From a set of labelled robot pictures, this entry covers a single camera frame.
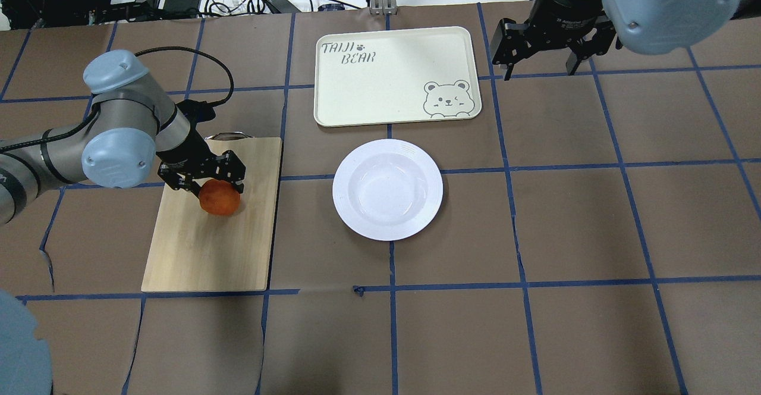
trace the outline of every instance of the orange object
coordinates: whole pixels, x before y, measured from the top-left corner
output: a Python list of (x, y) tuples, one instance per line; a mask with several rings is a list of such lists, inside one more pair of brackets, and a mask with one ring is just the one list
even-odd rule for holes
[(240, 206), (240, 194), (233, 184), (218, 179), (209, 179), (198, 194), (201, 209), (212, 214), (228, 216)]

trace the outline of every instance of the bear drawing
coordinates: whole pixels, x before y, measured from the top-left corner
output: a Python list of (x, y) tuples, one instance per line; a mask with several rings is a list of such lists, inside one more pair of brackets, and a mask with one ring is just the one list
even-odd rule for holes
[(426, 103), (423, 109), (430, 118), (467, 117), (476, 107), (468, 90), (470, 84), (457, 80), (454, 84), (426, 83)]

